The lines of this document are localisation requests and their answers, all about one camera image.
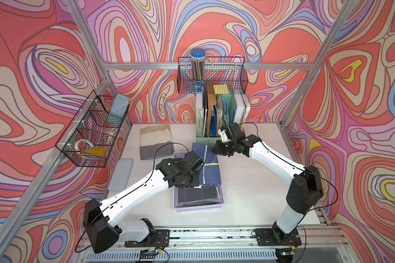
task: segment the blue lid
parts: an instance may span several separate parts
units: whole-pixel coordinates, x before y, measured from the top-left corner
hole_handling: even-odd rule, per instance
[[[192,49],[191,53],[192,53],[192,57],[195,57],[195,58],[205,57],[205,50],[202,48],[194,48],[194,49]]]

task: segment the blue sponge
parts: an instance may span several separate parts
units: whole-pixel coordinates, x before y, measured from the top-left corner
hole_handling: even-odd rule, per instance
[[[123,118],[124,113],[126,113],[129,103],[130,103],[129,97],[117,93],[117,95],[113,99],[113,103],[111,103],[110,115],[107,118],[107,122],[114,125],[120,125],[121,118]]]

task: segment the black wire basket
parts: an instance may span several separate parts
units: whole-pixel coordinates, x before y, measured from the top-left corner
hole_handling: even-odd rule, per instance
[[[179,93],[244,94],[248,78],[244,69],[244,57],[206,57],[203,89],[194,88],[190,57],[179,57],[177,90]]]
[[[96,96],[63,148],[60,149],[57,146],[59,143],[56,144],[56,147],[76,166],[106,166],[128,112],[127,107],[122,118],[110,114],[112,101],[112,96]],[[98,155],[91,153],[92,147],[99,148]]]

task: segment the navy fabric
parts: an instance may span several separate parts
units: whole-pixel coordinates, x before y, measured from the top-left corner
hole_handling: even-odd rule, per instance
[[[212,149],[213,147],[204,144],[192,144],[192,151],[194,151],[205,162],[205,165],[200,170],[199,174],[199,183],[205,187],[217,187],[221,185],[218,156],[212,152]]]

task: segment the mounting plate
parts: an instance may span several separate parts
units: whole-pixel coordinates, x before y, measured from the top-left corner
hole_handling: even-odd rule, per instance
[[[168,247],[170,240],[170,230],[169,229],[156,229],[155,238],[149,245],[136,241],[126,241],[124,243],[125,247]]]
[[[297,229],[291,231],[283,244],[277,244],[274,239],[270,237],[272,236],[272,229],[255,229],[254,233],[256,233],[257,244],[261,247],[278,245],[298,247],[302,244]]]

